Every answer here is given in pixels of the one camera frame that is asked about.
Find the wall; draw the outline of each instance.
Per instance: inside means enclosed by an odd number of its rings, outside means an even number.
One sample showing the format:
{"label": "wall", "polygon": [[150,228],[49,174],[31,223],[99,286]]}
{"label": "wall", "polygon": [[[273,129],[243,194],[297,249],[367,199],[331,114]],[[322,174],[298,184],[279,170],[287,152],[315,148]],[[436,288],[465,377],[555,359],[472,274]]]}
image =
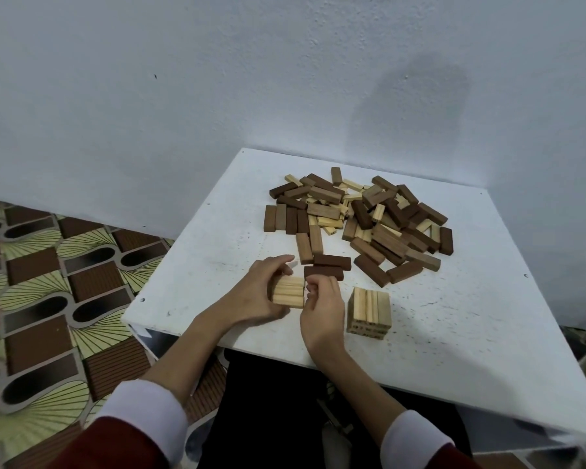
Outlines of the wall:
{"label": "wall", "polygon": [[0,0],[0,199],[176,236],[242,146],[490,188],[586,321],[586,0]]}

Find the patterned floor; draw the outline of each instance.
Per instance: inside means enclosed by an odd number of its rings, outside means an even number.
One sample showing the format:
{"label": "patterned floor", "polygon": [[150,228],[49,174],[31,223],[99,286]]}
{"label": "patterned floor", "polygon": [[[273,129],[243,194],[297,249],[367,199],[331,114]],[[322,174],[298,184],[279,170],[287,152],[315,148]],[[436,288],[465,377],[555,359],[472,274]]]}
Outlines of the patterned floor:
{"label": "patterned floor", "polygon": [[[152,358],[120,319],[173,241],[0,203],[0,467],[45,467]],[[219,406],[206,370],[186,411]]]}

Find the sleeve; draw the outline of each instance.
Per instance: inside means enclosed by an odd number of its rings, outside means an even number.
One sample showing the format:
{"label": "sleeve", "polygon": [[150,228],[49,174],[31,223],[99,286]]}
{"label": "sleeve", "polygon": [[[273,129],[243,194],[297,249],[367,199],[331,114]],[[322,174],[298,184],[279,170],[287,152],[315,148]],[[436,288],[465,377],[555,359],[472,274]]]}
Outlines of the sleeve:
{"label": "sleeve", "polygon": [[391,424],[380,447],[383,469],[472,469],[479,466],[455,449],[453,441],[416,411]]}
{"label": "sleeve", "polygon": [[187,429],[169,390],[147,380],[122,382],[52,467],[166,468],[182,459]]}

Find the red sleeve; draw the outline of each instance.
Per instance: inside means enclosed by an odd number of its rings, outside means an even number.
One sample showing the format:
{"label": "red sleeve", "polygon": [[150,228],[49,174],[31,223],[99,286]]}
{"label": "red sleeve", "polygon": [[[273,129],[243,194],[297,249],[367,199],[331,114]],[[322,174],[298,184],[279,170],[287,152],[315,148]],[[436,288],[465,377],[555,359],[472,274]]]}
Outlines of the red sleeve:
{"label": "red sleeve", "polygon": [[50,469],[168,469],[159,447],[120,419],[101,417],[70,443]]}
{"label": "red sleeve", "polygon": [[445,445],[430,459],[426,469],[482,469],[473,459],[466,457],[453,445]]}

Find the white table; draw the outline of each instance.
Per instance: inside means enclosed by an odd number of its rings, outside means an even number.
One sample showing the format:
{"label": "white table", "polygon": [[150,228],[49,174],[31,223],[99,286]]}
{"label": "white table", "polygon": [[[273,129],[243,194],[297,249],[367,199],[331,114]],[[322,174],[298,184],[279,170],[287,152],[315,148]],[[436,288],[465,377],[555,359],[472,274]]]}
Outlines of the white table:
{"label": "white table", "polygon": [[[294,236],[264,233],[268,191],[296,177],[330,176],[327,161],[242,149],[124,315],[128,324],[181,334],[194,317],[237,283],[252,262],[297,255]],[[345,334],[350,354],[383,385],[524,419],[586,441],[586,380],[547,303],[485,189],[339,165],[344,178],[370,184],[376,174],[405,183],[449,217],[455,253],[438,255],[438,273],[383,289],[391,331],[383,341]],[[324,251],[356,257],[341,232]],[[303,267],[294,269],[303,276]],[[356,266],[353,286],[379,290]],[[299,310],[281,321],[239,328],[228,348],[313,366],[299,331]]]}

